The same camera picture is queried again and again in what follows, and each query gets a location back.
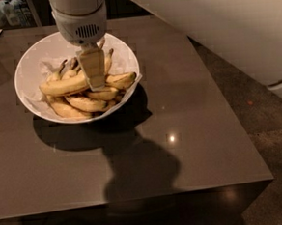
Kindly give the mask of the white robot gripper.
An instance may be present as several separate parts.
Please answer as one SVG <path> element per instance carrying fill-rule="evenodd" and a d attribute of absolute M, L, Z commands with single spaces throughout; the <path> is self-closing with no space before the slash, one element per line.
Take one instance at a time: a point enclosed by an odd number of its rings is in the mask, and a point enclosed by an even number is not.
<path fill-rule="evenodd" d="M 103 88 L 104 52 L 96 43 L 107 29 L 105 0 L 54 0 L 50 6 L 62 37 L 75 46 L 82 46 L 76 52 L 77 61 L 91 90 Z"/>

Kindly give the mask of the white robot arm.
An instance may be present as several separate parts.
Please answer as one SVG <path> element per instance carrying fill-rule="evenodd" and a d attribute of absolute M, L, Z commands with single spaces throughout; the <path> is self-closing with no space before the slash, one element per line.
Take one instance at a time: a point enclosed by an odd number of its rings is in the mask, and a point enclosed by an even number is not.
<path fill-rule="evenodd" d="M 130 0 L 282 98 L 282 0 Z"/>

